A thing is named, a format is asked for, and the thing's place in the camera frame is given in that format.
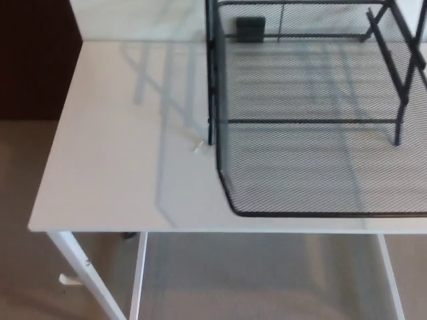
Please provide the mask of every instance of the wire mesh desk organizer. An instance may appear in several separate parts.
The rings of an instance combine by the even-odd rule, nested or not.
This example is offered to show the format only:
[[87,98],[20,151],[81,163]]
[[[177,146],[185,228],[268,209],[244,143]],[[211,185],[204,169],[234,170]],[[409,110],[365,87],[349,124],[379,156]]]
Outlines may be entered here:
[[427,82],[394,1],[206,0],[209,144],[245,217],[427,212]]

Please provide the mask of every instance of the white metal leg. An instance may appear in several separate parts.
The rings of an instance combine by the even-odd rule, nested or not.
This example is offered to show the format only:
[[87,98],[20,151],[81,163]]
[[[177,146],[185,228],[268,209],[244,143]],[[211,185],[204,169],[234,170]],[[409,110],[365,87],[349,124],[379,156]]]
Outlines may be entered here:
[[111,320],[126,320],[125,315],[73,234],[69,231],[48,232],[47,234],[73,267],[79,279],[97,299],[108,317]]
[[133,280],[132,304],[129,319],[138,320],[139,303],[141,301],[142,279],[145,266],[145,254],[147,251],[148,232],[139,234],[138,256],[135,268],[135,279]]
[[403,312],[402,302],[400,301],[398,285],[396,283],[396,278],[394,277],[392,262],[388,254],[386,239],[384,238],[384,235],[377,235],[377,238],[378,244],[380,246],[382,260],[386,268],[387,280],[390,286],[390,292],[392,294],[396,318],[397,320],[405,320],[405,314]]

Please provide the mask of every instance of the white desk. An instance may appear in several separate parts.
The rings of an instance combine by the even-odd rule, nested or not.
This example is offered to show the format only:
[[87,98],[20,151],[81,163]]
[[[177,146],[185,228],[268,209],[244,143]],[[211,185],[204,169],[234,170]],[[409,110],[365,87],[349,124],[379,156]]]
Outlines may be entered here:
[[131,319],[137,319],[150,231],[427,233],[427,218],[268,219],[235,216],[207,132],[202,43],[86,42],[29,222],[49,234],[112,319],[125,319],[72,232],[143,231]]

